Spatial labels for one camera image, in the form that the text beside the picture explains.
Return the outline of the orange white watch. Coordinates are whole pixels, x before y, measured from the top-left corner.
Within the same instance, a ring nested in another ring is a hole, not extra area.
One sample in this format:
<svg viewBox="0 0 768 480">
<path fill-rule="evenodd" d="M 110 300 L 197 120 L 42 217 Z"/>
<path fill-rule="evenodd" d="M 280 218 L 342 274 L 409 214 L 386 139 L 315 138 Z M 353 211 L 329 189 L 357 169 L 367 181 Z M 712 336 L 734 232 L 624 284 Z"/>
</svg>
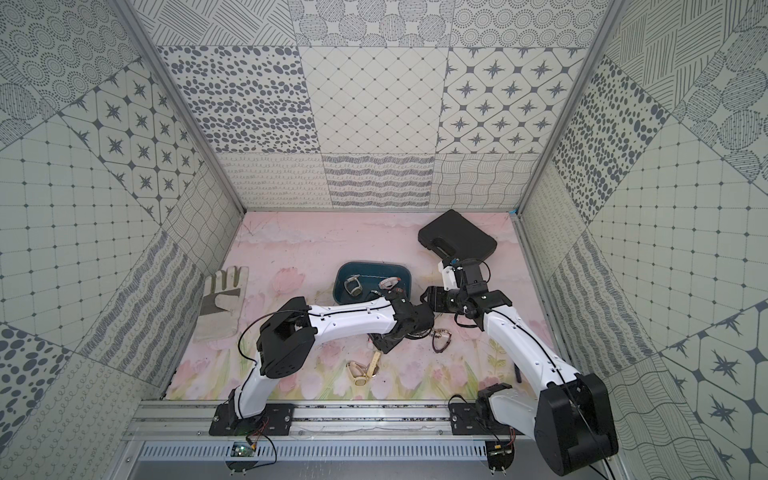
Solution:
<svg viewBox="0 0 768 480">
<path fill-rule="evenodd" d="M 388 277 L 379 282 L 379 288 L 383 290 L 391 290 L 395 288 L 401 279 L 399 277 Z"/>
</svg>

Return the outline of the brown strap watch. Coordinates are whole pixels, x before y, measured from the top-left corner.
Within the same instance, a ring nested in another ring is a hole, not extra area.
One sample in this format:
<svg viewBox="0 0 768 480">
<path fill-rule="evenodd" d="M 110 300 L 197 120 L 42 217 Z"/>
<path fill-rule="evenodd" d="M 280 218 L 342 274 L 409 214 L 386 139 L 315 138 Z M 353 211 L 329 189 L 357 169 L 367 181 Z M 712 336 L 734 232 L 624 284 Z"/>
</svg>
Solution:
<svg viewBox="0 0 768 480">
<path fill-rule="evenodd" d="M 358 274 L 351 275 L 345 279 L 343 286 L 347 294 L 353 298 L 359 297 L 363 293 L 363 286 Z"/>
</svg>

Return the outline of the beige watch pair front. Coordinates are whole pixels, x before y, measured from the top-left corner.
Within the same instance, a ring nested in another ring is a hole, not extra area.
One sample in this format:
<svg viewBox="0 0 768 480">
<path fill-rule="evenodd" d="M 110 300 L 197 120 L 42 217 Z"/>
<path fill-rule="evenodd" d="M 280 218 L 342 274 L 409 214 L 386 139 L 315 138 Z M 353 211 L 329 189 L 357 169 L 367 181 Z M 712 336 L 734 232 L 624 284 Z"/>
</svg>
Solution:
<svg viewBox="0 0 768 480">
<path fill-rule="evenodd" d="M 367 385 L 377 375 L 381 357 L 382 352 L 380 350 L 376 350 L 368 364 L 349 361 L 347 363 L 347 370 L 352 379 L 352 383 L 357 387 Z"/>
</svg>

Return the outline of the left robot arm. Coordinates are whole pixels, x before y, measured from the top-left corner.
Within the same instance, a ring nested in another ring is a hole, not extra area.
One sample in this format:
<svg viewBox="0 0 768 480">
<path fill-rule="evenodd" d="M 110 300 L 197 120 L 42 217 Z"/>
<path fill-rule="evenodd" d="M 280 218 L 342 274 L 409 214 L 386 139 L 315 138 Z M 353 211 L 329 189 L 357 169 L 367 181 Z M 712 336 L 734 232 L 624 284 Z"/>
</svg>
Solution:
<svg viewBox="0 0 768 480">
<path fill-rule="evenodd" d="M 230 414 L 237 421 L 261 416 L 278 381 L 300 370 L 315 346 L 366 335 L 376 350 L 387 354 L 433 326 L 429 305 L 414 305 L 399 293 L 331 307 L 294 297 L 261 324 L 253 366 L 228 398 Z"/>
</svg>

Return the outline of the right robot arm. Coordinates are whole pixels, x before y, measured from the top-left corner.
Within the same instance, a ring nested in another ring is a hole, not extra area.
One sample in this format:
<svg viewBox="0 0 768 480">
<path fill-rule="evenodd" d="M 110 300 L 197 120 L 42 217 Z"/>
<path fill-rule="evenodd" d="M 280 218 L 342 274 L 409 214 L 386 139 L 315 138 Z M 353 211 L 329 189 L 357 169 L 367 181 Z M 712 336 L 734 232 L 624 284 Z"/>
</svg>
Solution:
<svg viewBox="0 0 768 480">
<path fill-rule="evenodd" d="M 443 284 L 421 295 L 435 313 L 465 317 L 500 346 L 530 395 L 507 383 L 480 390 L 477 398 L 453 410 L 455 432 L 468 426 L 497 434 L 502 427 L 532 438 L 549 468 L 564 476 L 606 462 L 619 450 L 605 383 L 564 361 L 522 320 L 512 301 L 491 290 L 478 259 L 441 265 Z"/>
</svg>

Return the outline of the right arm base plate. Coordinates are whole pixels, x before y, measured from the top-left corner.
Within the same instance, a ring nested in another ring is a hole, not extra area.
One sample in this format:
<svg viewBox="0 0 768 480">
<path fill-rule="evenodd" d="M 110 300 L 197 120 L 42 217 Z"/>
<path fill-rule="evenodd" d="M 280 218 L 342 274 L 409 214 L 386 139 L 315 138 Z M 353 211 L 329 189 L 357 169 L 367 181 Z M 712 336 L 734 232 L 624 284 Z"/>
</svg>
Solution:
<svg viewBox="0 0 768 480">
<path fill-rule="evenodd" d="M 454 435 L 496 435 L 512 429 L 531 436 L 534 431 L 536 401 L 507 383 L 497 383 L 478 392 L 477 399 L 466 401 L 455 394 L 448 401 Z"/>
</svg>

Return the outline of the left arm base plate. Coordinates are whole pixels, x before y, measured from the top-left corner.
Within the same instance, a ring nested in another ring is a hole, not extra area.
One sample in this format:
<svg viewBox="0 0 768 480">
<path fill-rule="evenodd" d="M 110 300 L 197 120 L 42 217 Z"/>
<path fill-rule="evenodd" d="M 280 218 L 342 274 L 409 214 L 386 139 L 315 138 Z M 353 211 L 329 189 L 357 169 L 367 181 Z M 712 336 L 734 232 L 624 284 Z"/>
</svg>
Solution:
<svg viewBox="0 0 768 480">
<path fill-rule="evenodd" d="M 235 413 L 234 404 L 227 401 L 217 406 L 208 434 L 229 437 L 262 432 L 270 437 L 288 436 L 294 410 L 294 404 L 268 403 L 262 413 L 241 419 Z"/>
</svg>

